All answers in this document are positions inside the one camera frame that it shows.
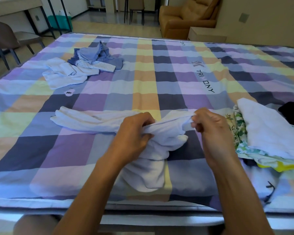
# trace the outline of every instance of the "wall outlet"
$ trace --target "wall outlet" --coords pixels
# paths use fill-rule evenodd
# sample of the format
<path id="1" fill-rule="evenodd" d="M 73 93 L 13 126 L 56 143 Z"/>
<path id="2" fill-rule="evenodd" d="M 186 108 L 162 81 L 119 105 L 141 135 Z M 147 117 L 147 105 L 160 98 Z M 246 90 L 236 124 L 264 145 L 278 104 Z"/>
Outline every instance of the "wall outlet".
<path id="1" fill-rule="evenodd" d="M 246 23 L 248 17 L 249 17 L 249 14 L 242 13 L 241 16 L 239 17 L 239 22 Z"/>

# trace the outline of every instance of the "brown chair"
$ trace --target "brown chair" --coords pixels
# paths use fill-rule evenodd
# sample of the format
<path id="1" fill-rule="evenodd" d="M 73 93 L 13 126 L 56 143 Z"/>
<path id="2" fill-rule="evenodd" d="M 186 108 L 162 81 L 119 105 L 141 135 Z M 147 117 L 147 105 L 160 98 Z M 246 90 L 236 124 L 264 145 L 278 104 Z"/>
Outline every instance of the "brown chair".
<path id="1" fill-rule="evenodd" d="M 10 70 L 8 62 L 3 54 L 2 49 L 9 49 L 11 54 L 13 55 L 17 64 L 21 64 L 19 58 L 14 51 L 15 48 L 27 46 L 32 54 L 35 54 L 32 48 L 29 46 L 32 43 L 39 43 L 42 48 L 45 47 L 43 44 L 41 37 L 28 32 L 13 32 L 11 27 L 5 23 L 0 22 L 0 56 L 4 61 L 7 69 Z"/>
<path id="2" fill-rule="evenodd" d="M 133 21 L 133 11 L 142 12 L 142 25 L 145 23 L 145 4 L 144 0 L 129 0 L 129 24 Z"/>
<path id="3" fill-rule="evenodd" d="M 163 38 L 187 39 L 190 27 L 214 28 L 222 0 L 187 0 L 182 7 L 161 6 Z"/>

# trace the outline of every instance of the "green plastic bin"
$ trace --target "green plastic bin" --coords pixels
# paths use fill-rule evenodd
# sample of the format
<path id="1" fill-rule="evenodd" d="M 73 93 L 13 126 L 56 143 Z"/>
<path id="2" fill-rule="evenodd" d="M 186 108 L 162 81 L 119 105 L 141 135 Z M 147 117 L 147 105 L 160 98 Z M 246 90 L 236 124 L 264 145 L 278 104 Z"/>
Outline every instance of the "green plastic bin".
<path id="1" fill-rule="evenodd" d="M 57 18 L 57 21 L 59 23 L 61 30 L 69 30 L 70 29 L 65 16 L 56 15 L 56 18 Z M 72 21 L 71 21 L 72 17 L 68 16 L 68 18 L 69 18 L 71 29 L 73 30 Z M 53 27 L 56 30 L 58 29 L 54 16 L 48 16 L 48 21 L 49 21 L 51 27 Z"/>

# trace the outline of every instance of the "person's left hand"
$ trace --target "person's left hand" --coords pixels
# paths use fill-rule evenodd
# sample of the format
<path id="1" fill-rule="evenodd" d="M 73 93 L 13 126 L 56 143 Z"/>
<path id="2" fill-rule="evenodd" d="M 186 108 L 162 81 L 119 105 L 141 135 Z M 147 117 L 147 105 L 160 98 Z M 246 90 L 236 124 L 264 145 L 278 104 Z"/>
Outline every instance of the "person's left hand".
<path id="1" fill-rule="evenodd" d="M 146 148 L 152 134 L 142 134 L 143 126 L 155 123 L 149 112 L 126 117 L 106 154 L 122 167 L 136 160 Z"/>

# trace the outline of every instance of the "bedsheet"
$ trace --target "bedsheet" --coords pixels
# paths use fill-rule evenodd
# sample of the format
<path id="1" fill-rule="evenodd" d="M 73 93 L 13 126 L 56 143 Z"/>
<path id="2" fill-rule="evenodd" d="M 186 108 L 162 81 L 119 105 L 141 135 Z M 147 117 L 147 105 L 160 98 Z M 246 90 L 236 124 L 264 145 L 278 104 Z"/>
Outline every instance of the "bedsheet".
<path id="1" fill-rule="evenodd" d="M 51 90 L 33 67 L 67 60 L 74 48 L 106 43 L 124 58 L 120 71 L 101 72 L 82 84 Z M 294 49 L 106 35 L 65 34 L 0 79 L 0 199 L 73 199 L 111 135 L 81 133 L 54 124 L 61 106 L 94 114 L 103 110 L 150 112 L 207 107 L 225 115 L 239 98 L 271 108 L 294 101 Z M 218 191 L 201 147 L 201 135 L 170 152 L 163 188 L 141 193 L 118 178 L 110 201 L 188 201 L 220 209 Z M 294 194 L 290 177 L 242 163 L 259 197 Z"/>

